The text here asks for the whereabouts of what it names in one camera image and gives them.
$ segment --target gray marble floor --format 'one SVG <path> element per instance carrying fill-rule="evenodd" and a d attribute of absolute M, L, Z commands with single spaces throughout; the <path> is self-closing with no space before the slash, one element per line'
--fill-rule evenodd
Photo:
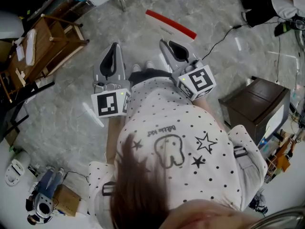
<path fill-rule="evenodd" d="M 127 0 L 126 5 L 127 11 L 122 12 L 119 3 L 111 0 L 82 16 L 81 30 L 90 43 L 56 72 L 54 87 L 25 105 L 30 117 L 21 125 L 15 145 L 30 153 L 34 166 L 53 165 L 86 175 L 90 161 L 105 160 L 108 120 L 102 119 L 102 127 L 90 114 L 92 65 L 103 49 L 119 42 L 128 74 L 134 63 L 143 65 L 147 60 L 162 67 L 160 35 L 146 21 L 147 9 L 195 31 L 198 36 L 193 46 L 200 56 L 205 56 L 232 26 L 244 24 L 239 0 Z M 279 39 L 273 36 L 275 25 L 234 30 L 204 60 L 217 82 L 207 99 L 219 119 L 222 120 L 222 112 L 218 99 L 247 78 L 255 75 L 276 81 Z M 292 93 L 295 104 L 304 96 L 304 63 L 304 52 L 297 45 L 295 33 L 282 35 L 278 80 L 291 90 L 297 86 L 296 93 Z M 87 196 L 82 177 L 69 174 L 65 184 L 83 198 Z"/>

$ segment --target cable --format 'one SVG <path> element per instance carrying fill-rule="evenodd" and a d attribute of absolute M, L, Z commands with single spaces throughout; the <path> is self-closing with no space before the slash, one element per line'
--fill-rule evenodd
<path fill-rule="evenodd" d="M 279 24 L 279 21 L 277 20 L 277 22 L 266 22 L 266 23 L 264 23 L 264 24 L 275 24 L 275 23 L 278 23 L 278 24 Z M 207 55 L 205 55 L 205 56 L 202 58 L 202 60 L 204 60 L 207 56 L 209 56 L 209 55 L 211 54 L 211 52 L 213 51 L 214 47 L 215 47 L 216 45 L 218 45 L 219 43 L 221 43 L 221 42 L 226 38 L 226 36 L 230 33 L 230 31 L 232 31 L 232 30 L 237 30 L 237 29 L 239 29 L 239 28 L 241 28 L 242 26 L 245 26 L 245 25 L 248 25 L 248 24 L 233 26 L 233 27 L 226 33 L 226 35 L 224 36 L 224 38 L 223 38 L 222 40 L 220 40 L 218 43 L 216 43 L 216 44 L 211 48 L 211 50 L 209 51 L 209 53 L 208 53 Z"/>
<path fill-rule="evenodd" d="M 59 201 L 58 201 L 57 198 L 54 198 L 54 197 L 52 199 L 56 199 L 57 200 L 57 205 L 53 205 L 53 207 L 56 208 L 56 206 L 58 206 L 58 204 L 59 204 Z"/>
<path fill-rule="evenodd" d="M 233 26 L 233 27 L 226 33 L 226 35 L 224 36 L 224 38 L 223 38 L 221 41 L 219 41 L 218 43 L 216 43 L 216 44 L 211 48 L 210 52 L 202 58 L 202 60 L 204 60 L 207 56 L 210 55 L 210 53 L 213 51 L 214 47 L 215 47 L 216 45 L 218 45 L 219 43 L 221 43 L 221 42 L 226 38 L 226 36 L 230 33 L 231 30 L 239 29 L 239 28 L 241 28 L 242 26 L 245 26 L 245 25 L 248 25 L 248 24 Z"/>
<path fill-rule="evenodd" d="M 75 171 L 68 171 L 68 172 L 65 174 L 65 176 L 63 177 L 63 180 L 62 180 L 62 183 L 61 183 L 61 184 L 63 184 L 64 180 L 67 178 L 67 176 L 68 176 L 69 173 L 75 173 L 75 174 L 78 174 L 78 175 L 80 175 L 80 176 L 82 176 L 82 177 L 85 177 L 85 178 L 86 178 L 86 181 L 89 183 L 88 177 L 87 177 L 87 176 L 85 176 L 85 175 L 83 175 L 83 174 L 80 174 L 80 173 L 77 173 L 77 172 L 75 172 Z"/>

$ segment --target hair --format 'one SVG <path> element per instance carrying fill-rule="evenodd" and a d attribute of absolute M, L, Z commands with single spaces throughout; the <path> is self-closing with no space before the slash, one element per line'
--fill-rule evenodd
<path fill-rule="evenodd" d="M 32 226 L 35 226 L 36 222 L 32 221 L 31 218 L 32 218 L 32 216 L 29 215 L 28 218 L 27 218 L 28 219 L 28 223 L 30 223 Z"/>
<path fill-rule="evenodd" d="M 111 197 L 111 218 L 115 229 L 158 229 L 169 214 L 165 170 L 155 163 L 146 169 L 138 162 L 129 135 L 118 154 L 116 186 Z"/>

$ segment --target cardboard box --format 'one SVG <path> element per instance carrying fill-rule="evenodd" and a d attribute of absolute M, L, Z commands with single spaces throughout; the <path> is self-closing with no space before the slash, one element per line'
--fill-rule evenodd
<path fill-rule="evenodd" d="M 53 204 L 57 210 L 67 216 L 75 217 L 81 197 L 65 185 L 59 185 L 53 196 Z"/>

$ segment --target white cloth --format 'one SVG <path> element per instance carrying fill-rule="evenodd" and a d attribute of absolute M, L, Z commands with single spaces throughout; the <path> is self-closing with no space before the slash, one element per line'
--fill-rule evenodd
<path fill-rule="evenodd" d="M 93 161 L 89 164 L 88 210 L 93 222 L 104 229 L 112 229 L 110 217 L 110 196 L 102 195 L 105 183 L 113 180 L 114 166 Z"/>
<path fill-rule="evenodd" d="M 271 0 L 273 8 L 278 16 L 290 19 L 296 14 L 305 17 L 305 0 Z"/>
<path fill-rule="evenodd" d="M 166 169 L 170 209 L 206 199 L 244 210 L 264 182 L 266 162 L 245 128 L 236 126 L 227 135 L 168 78 L 152 78 L 132 88 L 119 153 L 129 134 L 134 135 L 132 149 L 139 162 L 147 159 L 147 169 L 153 170 L 157 159 Z M 235 159 L 235 146 L 245 147 L 248 155 Z M 103 176 L 101 168 L 90 171 L 90 182 L 92 176 Z"/>

